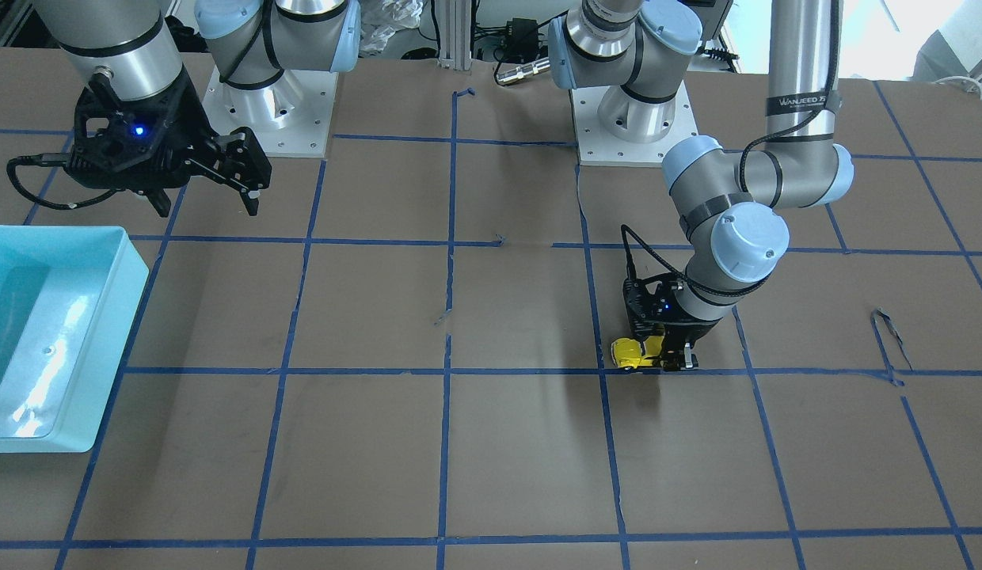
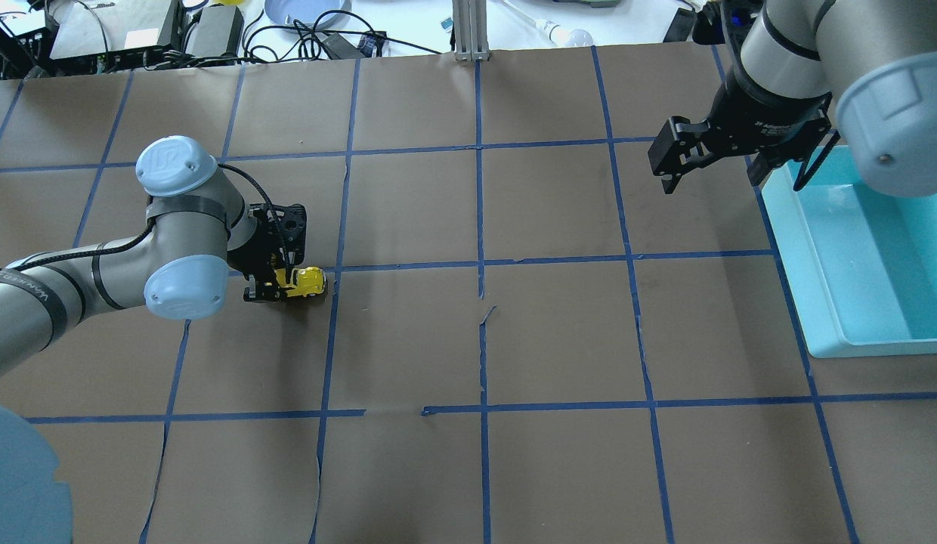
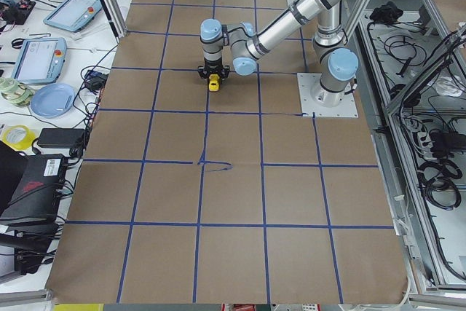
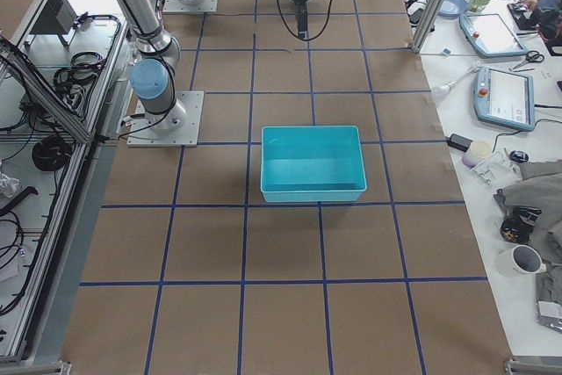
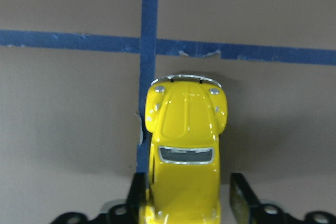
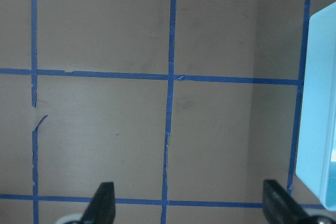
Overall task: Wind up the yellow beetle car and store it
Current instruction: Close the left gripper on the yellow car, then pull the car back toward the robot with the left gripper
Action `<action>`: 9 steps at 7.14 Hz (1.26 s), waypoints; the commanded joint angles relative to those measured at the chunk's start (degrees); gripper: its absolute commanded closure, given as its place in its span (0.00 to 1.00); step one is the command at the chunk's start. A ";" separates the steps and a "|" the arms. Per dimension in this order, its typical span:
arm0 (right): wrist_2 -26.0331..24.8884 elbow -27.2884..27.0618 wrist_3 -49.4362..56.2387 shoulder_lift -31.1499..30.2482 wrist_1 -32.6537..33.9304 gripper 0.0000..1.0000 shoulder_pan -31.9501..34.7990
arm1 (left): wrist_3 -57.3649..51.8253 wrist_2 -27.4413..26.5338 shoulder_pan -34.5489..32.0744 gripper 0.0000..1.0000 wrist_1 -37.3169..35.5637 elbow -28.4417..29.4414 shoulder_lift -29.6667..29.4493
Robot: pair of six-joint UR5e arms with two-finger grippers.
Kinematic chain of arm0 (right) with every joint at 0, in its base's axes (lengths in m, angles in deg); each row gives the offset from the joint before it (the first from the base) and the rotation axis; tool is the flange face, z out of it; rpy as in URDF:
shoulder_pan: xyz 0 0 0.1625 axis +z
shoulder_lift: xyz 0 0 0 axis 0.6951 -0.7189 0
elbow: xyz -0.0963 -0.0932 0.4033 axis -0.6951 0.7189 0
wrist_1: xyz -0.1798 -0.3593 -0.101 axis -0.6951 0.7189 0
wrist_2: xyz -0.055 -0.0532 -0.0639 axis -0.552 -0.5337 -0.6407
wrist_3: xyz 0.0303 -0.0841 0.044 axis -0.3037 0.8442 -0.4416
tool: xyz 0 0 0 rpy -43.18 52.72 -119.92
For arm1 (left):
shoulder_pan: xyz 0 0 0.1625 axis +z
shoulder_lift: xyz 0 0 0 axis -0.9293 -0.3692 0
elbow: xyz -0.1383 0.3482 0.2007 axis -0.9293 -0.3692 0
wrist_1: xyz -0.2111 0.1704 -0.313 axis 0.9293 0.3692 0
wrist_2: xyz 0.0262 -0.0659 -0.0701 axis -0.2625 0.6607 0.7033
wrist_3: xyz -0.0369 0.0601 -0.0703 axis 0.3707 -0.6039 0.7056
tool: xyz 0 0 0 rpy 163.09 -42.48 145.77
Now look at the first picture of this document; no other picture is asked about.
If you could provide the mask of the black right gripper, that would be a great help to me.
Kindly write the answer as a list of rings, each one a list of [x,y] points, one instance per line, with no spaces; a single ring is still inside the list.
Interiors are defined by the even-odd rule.
[[[179,188],[190,177],[202,176],[233,188],[249,216],[258,214],[259,197],[272,177],[258,137],[251,127],[217,136],[184,67],[161,93],[126,102],[123,119],[126,158],[140,160],[125,166],[116,159],[108,175],[110,188],[139,191],[159,217],[168,218],[173,205],[165,188]]]

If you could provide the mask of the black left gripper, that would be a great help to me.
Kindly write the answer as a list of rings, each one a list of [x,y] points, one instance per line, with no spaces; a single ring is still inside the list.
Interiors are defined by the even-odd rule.
[[[701,320],[690,315],[675,297],[665,299],[657,310],[657,320],[664,329],[661,343],[661,368],[664,371],[692,371],[698,366],[694,343],[719,322]]]

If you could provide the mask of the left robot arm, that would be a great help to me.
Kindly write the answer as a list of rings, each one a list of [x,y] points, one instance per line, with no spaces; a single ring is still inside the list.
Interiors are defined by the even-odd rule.
[[[780,208],[841,199],[855,169],[835,143],[843,4],[775,1],[766,133],[740,152],[684,137],[664,152],[664,184],[693,256],[683,270],[640,277],[632,253],[622,282],[630,336],[614,340],[618,368],[688,371],[695,345],[759,289],[790,241]],[[679,1],[583,1],[548,24],[556,86],[603,87],[597,116],[611,137],[653,144],[671,136],[679,87],[703,47],[703,25]]]

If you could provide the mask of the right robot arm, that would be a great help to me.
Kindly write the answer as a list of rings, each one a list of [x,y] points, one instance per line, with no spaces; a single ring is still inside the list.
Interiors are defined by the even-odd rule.
[[[21,196],[57,211],[134,192],[166,217],[166,190],[204,177],[233,188],[255,216],[272,174],[259,134],[306,127],[307,152],[323,152],[321,93],[303,76],[349,72],[360,54],[357,1],[198,1],[198,32],[217,70],[211,102],[157,2],[35,7],[85,86],[70,151],[10,159],[6,173]]]

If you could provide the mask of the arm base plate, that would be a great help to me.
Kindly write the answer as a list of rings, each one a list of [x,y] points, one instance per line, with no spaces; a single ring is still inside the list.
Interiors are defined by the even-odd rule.
[[[620,86],[569,94],[582,166],[661,167],[674,145],[698,134],[684,83],[661,104],[633,100]]]
[[[214,69],[203,108],[213,129],[224,135],[251,127],[270,158],[324,158],[340,77],[288,70],[277,83],[252,91],[221,83]]]

